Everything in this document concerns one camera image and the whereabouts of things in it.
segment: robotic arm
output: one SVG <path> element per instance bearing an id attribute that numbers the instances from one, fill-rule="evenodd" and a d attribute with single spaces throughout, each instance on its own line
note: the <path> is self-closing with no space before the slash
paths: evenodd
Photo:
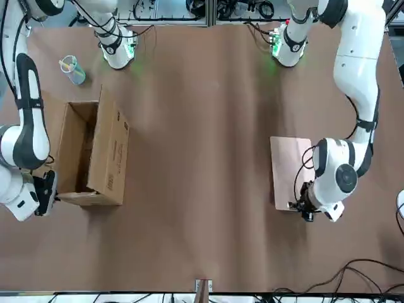
<path id="1" fill-rule="evenodd" d="M 104 58 L 121 69 L 134 57 L 132 32 L 117 24 L 111 11 L 117 0 L 74 0 L 79 12 L 95 27 Z M 1 69 L 8 79 L 20 116 L 19 125 L 0 126 L 0 203 L 19 221 L 33 213 L 47 215 L 56 195 L 57 174 L 43 178 L 21 169 L 35 170 L 49 156 L 49 139 L 44 121 L 39 75 L 27 55 L 26 22 L 59 14 L 64 0 L 0 0 Z"/>
<path id="2" fill-rule="evenodd" d="M 386 15 L 379 0 L 288 0 L 288 3 L 293 18 L 271 34 L 273 57 L 284 66 L 291 67 L 299 61 L 315 18 L 330 28 L 337 25 L 341 28 L 334 80 L 355 108 L 355 130 L 351 138 L 319 141 L 313 153 L 315 180 L 304 183 L 298 201 L 290 203 L 309 222 L 317 211 L 335 222 L 344 211 L 342 201 L 353 193 L 358 178 L 369 170 L 373 156 L 380 99 L 376 65 Z"/>

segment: transparent cup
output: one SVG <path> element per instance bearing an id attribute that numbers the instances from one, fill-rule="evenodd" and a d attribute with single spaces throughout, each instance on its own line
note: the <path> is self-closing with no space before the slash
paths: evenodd
<path id="1" fill-rule="evenodd" d="M 77 62 L 74 56 L 66 56 L 59 61 L 62 72 L 69 77 L 75 85 L 80 85 L 86 80 L 86 73 Z"/>

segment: black cable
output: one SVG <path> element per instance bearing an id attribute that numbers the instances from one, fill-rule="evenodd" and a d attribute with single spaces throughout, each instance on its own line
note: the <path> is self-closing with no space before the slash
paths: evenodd
<path id="1" fill-rule="evenodd" d="M 11 92 L 14 95 L 15 100 L 17 99 L 17 94 L 14 90 L 14 86 L 10 81 L 10 78 L 8 76 L 8 72 L 6 69 L 6 64 L 4 63 L 4 52 L 3 52 L 3 35 L 4 35 L 4 24 L 6 23 L 6 13 L 7 13 L 7 7 L 8 7 L 8 1 L 5 1 L 4 4 L 4 10 L 3 10 L 3 18 L 2 18 L 2 22 L 1 22 L 1 26 L 0 26 L 0 61 L 1 61 L 1 67 L 3 68 L 4 71 L 4 76 L 6 77 L 8 86 L 10 87 Z"/>
<path id="2" fill-rule="evenodd" d="M 388 288 L 387 290 L 385 290 L 385 291 L 383 292 L 383 294 L 384 294 L 384 295 L 385 295 L 385 294 L 388 294 L 388 293 L 390 293 L 393 289 L 396 289 L 396 288 L 399 288 L 399 287 L 404 287 L 404 283 L 400 283 L 400 284 L 393 285 L 392 287 L 390 287 L 390 288 Z"/>
<path id="3" fill-rule="evenodd" d="M 87 13 L 87 11 L 86 11 L 76 0 L 71 0 L 71 1 L 74 2 L 75 5 L 77 5 L 82 11 L 84 11 L 84 13 L 91 19 L 91 21 L 94 22 L 95 25 L 94 25 L 94 24 L 91 24 L 90 22 L 89 22 L 89 24 L 91 24 L 93 27 L 99 27 L 99 28 L 101 28 L 105 33 L 109 33 L 111 36 L 115 36 L 115 37 L 118 37 L 118 38 L 135 38 L 135 37 L 139 37 L 139 36 L 143 35 L 143 34 L 146 33 L 147 31 L 149 31 L 149 29 L 151 29 L 152 27 L 154 27 L 154 25 L 150 25 L 148 28 L 146 28 L 146 29 L 143 30 L 142 32 L 140 32 L 140 33 L 135 33 L 135 34 L 132 35 L 132 36 L 117 35 L 117 34 L 115 34 L 114 32 L 108 31 L 108 30 L 106 30 L 106 29 L 104 28 L 104 26 L 106 26 L 106 24 L 108 24 L 108 22 L 109 22 L 111 19 L 113 19 L 113 17 L 109 18 L 109 20 L 107 21 L 106 24 L 104 24 L 104 25 L 99 25 L 99 24 L 94 20 L 94 18 L 91 17 L 91 15 L 90 15 L 89 13 Z"/>
<path id="4" fill-rule="evenodd" d="M 296 177 L 295 177 L 295 181 L 294 181 L 294 183 L 293 183 L 293 192 L 294 192 L 294 194 L 295 194 L 295 200 L 296 200 L 296 202 L 298 202 L 298 200 L 297 200 L 297 193 L 296 193 L 297 178 L 299 177 L 299 174 L 300 174 L 300 172 L 302 171 L 303 167 L 305 167 L 306 164 L 311 161 L 311 159 L 312 159 L 312 158 L 308 158 L 307 161 L 304 162 L 304 163 L 302 164 L 302 166 L 300 166 L 299 170 L 297 171 L 297 174 L 296 174 Z"/>
<path id="5" fill-rule="evenodd" d="M 259 27 L 259 24 L 258 24 L 258 23 L 256 24 L 256 26 L 260 29 L 259 34 L 261 35 L 261 38 L 262 38 L 267 44 L 270 44 L 270 41 L 265 39 L 264 34 L 263 34 L 263 32 L 261 31 L 261 27 Z"/>
<path id="6" fill-rule="evenodd" d="M 98 300 L 98 298 L 99 298 L 100 296 L 101 296 L 101 293 L 99 293 L 99 294 L 95 297 L 93 303 L 96 303 L 96 301 Z"/>
<path id="7" fill-rule="evenodd" d="M 147 298 L 147 297 L 149 297 L 149 296 L 151 296 L 151 295 L 152 295 L 152 294 L 147 294 L 147 295 L 143 296 L 142 298 L 140 298 L 140 299 L 134 301 L 133 303 L 138 303 L 138 302 L 142 301 L 143 299 L 145 299 L 145 298 Z"/>
<path id="8" fill-rule="evenodd" d="M 389 268 L 389 269 L 391 269 L 391 270 L 395 270 L 395 271 L 397 271 L 397 272 L 400 272 L 400 273 L 404 274 L 404 270 L 403 270 L 403 269 L 398 268 L 398 267 L 393 266 L 393 265 L 390 265 L 390 264 L 387 264 L 387 263 L 384 263 L 384 262 L 381 262 L 381 261 L 377 261 L 377 260 L 373 260 L 373 259 L 353 259 L 353 260 L 347 262 L 347 263 L 346 263 L 341 269 L 339 269 L 339 270 L 335 273 L 335 275 L 333 275 L 330 279 L 326 280 L 325 282 L 321 282 L 321 283 L 314 284 L 314 285 L 310 286 L 309 288 L 307 288 L 307 289 L 306 289 L 305 291 L 303 291 L 303 292 L 295 293 L 295 292 L 293 292 L 293 291 L 291 291 L 291 290 L 289 290 L 289 289 L 287 289 L 287 288 L 278 288 L 278 289 L 285 289 L 285 290 L 288 290 L 288 292 L 286 292 L 285 294 L 293 294 L 293 295 L 295 295 L 296 297 L 299 297 L 299 296 L 301 296 L 301 295 L 307 294 L 308 292 L 312 291 L 313 289 L 315 289 L 315 288 L 317 288 L 317 287 L 327 285 L 327 284 L 331 283 L 332 281 L 334 281 L 336 278 L 340 277 L 340 279 L 339 279 L 339 281 L 338 281 L 337 288 L 335 289 L 335 292 L 333 293 L 333 298 L 332 298 L 332 300 L 331 300 L 330 303 L 336 302 L 339 298 L 336 298 L 335 296 L 336 296 L 336 293 L 337 293 L 337 291 L 339 290 L 339 288 L 340 288 L 340 286 L 341 286 L 342 278 L 343 278 L 344 272 L 345 272 L 347 269 L 352 268 L 351 266 L 349 266 L 349 265 L 351 265 L 352 263 L 361 263 L 361 262 L 370 262 L 370 263 L 379 264 L 379 265 L 382 265 L 382 266 L 384 266 L 384 267 L 387 267 L 387 268 Z M 361 271 L 357 270 L 356 268 L 354 269 L 354 272 L 356 272 L 356 273 L 362 275 L 363 277 L 366 277 L 369 281 L 371 281 L 372 283 L 374 283 L 375 285 L 377 285 L 373 280 L 371 280 L 368 276 L 366 276 L 365 274 L 363 274 Z M 404 287 L 404 284 L 396 284 L 396 285 L 393 285 L 392 287 L 390 287 L 389 289 L 387 289 L 387 290 L 383 293 L 383 296 L 386 295 L 388 292 L 392 291 L 393 289 L 396 289 L 396 288 L 399 288 L 399 287 Z"/>
<path id="9" fill-rule="evenodd" d="M 302 155 L 302 165 L 304 166 L 305 169 L 313 169 L 313 168 L 314 168 L 314 166 L 307 167 L 307 166 L 304 164 L 304 156 L 306 155 L 306 153 L 307 153 L 309 150 L 313 150 L 313 149 L 315 149 L 316 147 L 317 147 L 317 145 L 313 145 L 313 146 L 309 147 L 308 149 L 306 149 L 306 150 L 304 151 L 304 153 L 303 153 L 303 155 Z"/>
<path id="10" fill-rule="evenodd" d="M 263 35 L 268 35 L 268 36 L 270 35 L 269 32 L 266 32 L 266 31 L 262 30 L 258 25 L 254 25 L 251 21 L 247 21 L 244 24 L 251 25 L 255 30 L 259 31 Z"/>
<path id="11" fill-rule="evenodd" d="M 16 32 L 16 35 L 15 35 L 15 40 L 14 40 L 14 45 L 13 45 L 13 62 L 14 62 L 14 68 L 15 68 L 15 60 L 16 60 L 16 57 L 15 57 L 15 55 L 16 55 L 16 52 L 17 52 L 17 44 L 18 44 L 18 36 L 20 35 L 20 33 L 21 33 L 21 29 L 22 29 L 22 27 L 23 27 L 23 24 L 24 23 L 26 23 L 27 22 L 27 15 L 24 15 L 24 17 L 21 19 L 21 21 L 20 21 L 20 24 L 18 25 L 18 28 L 17 28 L 17 32 Z M 16 87 L 13 85 L 13 90 L 14 90 L 14 92 L 17 94 L 17 92 L 16 92 Z"/>
<path id="12" fill-rule="evenodd" d="M 271 10 L 271 13 L 270 14 L 266 14 L 266 13 L 264 13 L 264 7 L 268 7 L 270 10 Z M 273 7 L 273 4 L 271 3 L 271 2 L 269 2 L 268 0 L 265 0 L 265 1 L 263 1 L 263 2 L 261 2 L 259 5 L 258 5 L 258 13 L 264 18 L 264 19 L 267 19 L 267 20 L 272 20 L 272 17 L 273 17 L 273 15 L 275 14 L 275 9 L 274 9 L 274 7 Z"/>
<path id="13" fill-rule="evenodd" d="M 75 16 L 75 17 L 73 18 L 73 20 L 70 21 L 68 27 L 72 27 L 72 26 L 78 21 L 79 18 L 80 18 L 80 14 L 77 13 L 77 16 Z"/>
<path id="14" fill-rule="evenodd" d="M 404 206 L 404 203 L 401 204 L 400 207 L 398 207 L 397 210 L 396 210 L 396 221 L 397 221 L 398 228 L 400 229 L 400 232 L 401 232 L 401 234 L 402 234 L 403 237 L 404 237 L 404 230 L 403 230 L 403 227 L 401 227 L 400 221 L 399 221 L 399 219 L 398 219 L 398 213 L 400 212 L 400 209 L 401 209 L 403 206 Z"/>
<path id="15" fill-rule="evenodd" d="M 359 118 L 358 109 L 356 108 L 355 104 L 352 102 L 352 99 L 350 97 L 348 97 L 348 96 L 347 96 L 347 98 L 348 98 L 349 102 L 351 103 L 353 109 L 355 110 L 356 120 L 358 120 L 358 118 Z M 350 133 L 350 135 L 347 136 L 345 139 L 346 140 L 350 139 L 354 135 L 354 133 L 356 132 L 356 129 L 357 129 L 357 124 L 353 128 L 353 131 Z"/>
<path id="16" fill-rule="evenodd" d="M 362 276 L 362 277 L 368 279 L 374 286 L 376 286 L 377 290 L 378 290 L 380 293 L 382 293 L 382 290 L 381 290 L 380 286 L 379 286 L 374 280 L 372 280 L 372 279 L 369 278 L 367 275 L 365 275 L 363 272 L 357 270 L 356 268 L 350 267 L 350 266 L 347 266 L 346 269 L 347 269 L 347 270 L 350 270 L 350 271 L 353 271 L 354 273 L 356 273 L 356 274 L 358 274 L 358 275 L 360 275 L 360 276 Z"/>
<path id="17" fill-rule="evenodd" d="M 49 155 L 48 158 L 50 158 L 50 161 L 49 161 L 49 162 L 45 162 L 46 164 L 53 164 L 53 163 L 55 163 L 55 158 L 54 158 L 54 157 L 52 157 L 51 155 Z"/>
<path id="18" fill-rule="evenodd" d="M 48 301 L 48 303 L 52 303 L 53 300 L 59 295 L 58 292 L 54 293 L 54 296 L 51 298 L 51 300 Z"/>

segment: cardboard box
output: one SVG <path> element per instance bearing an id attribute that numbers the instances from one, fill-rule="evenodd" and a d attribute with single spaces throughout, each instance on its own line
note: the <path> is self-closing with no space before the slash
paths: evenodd
<path id="1" fill-rule="evenodd" d="M 83 206 L 121 205 L 129 124 L 113 96 L 102 89 L 92 102 L 66 103 L 46 92 L 42 97 L 55 160 L 47 166 L 58 174 L 58 197 Z"/>

